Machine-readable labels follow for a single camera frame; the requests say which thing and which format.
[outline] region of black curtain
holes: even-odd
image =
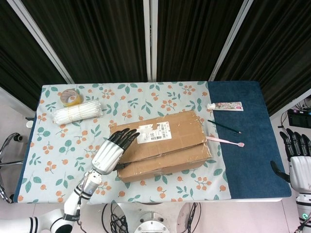
[[[65,83],[7,1],[0,1],[0,86],[35,110],[44,84]]]
[[[157,81],[208,80],[243,0],[159,0]]]
[[[75,83],[147,81],[142,0],[22,0]]]
[[[258,81],[270,115],[309,90],[310,1],[254,1],[215,80]]]

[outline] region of pencil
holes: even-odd
[[[215,125],[219,125],[219,126],[221,126],[221,127],[224,127],[224,128],[226,128],[226,129],[228,129],[228,130],[231,130],[231,131],[234,131],[234,132],[237,132],[237,133],[241,133],[240,131],[237,131],[237,130],[232,129],[232,128],[228,127],[228,126],[219,124],[219,123],[217,123],[217,122],[214,122],[214,121],[211,121],[211,120],[207,120],[207,121],[212,122],[212,123],[215,124]]]

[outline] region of floral tablecloth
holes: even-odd
[[[63,108],[60,94],[74,88],[84,102],[98,99],[104,116],[58,126],[52,112]],[[207,122],[213,113],[207,82],[95,83],[45,85],[36,122],[25,157],[16,197],[18,202],[64,202],[83,174],[113,125],[195,110],[209,136],[216,127]],[[110,202],[165,202],[230,199],[221,146],[209,142],[212,158],[197,169],[124,183],[114,171],[90,199],[91,204]]]

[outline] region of toothbrush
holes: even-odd
[[[243,142],[234,143],[234,142],[230,142],[230,141],[223,140],[223,139],[216,138],[216,137],[206,137],[206,139],[210,140],[210,141],[215,141],[215,142],[224,142],[224,143],[234,144],[234,145],[237,145],[239,147],[244,147],[244,145],[245,145]]]

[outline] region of blue felt mat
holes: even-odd
[[[289,197],[289,185],[276,176],[270,167],[274,160],[284,171],[276,138],[269,120],[258,82],[209,82],[211,101],[242,102],[244,111],[214,111],[215,121],[242,132],[238,134],[217,126],[219,138],[244,142],[244,148],[222,143],[231,197]]]

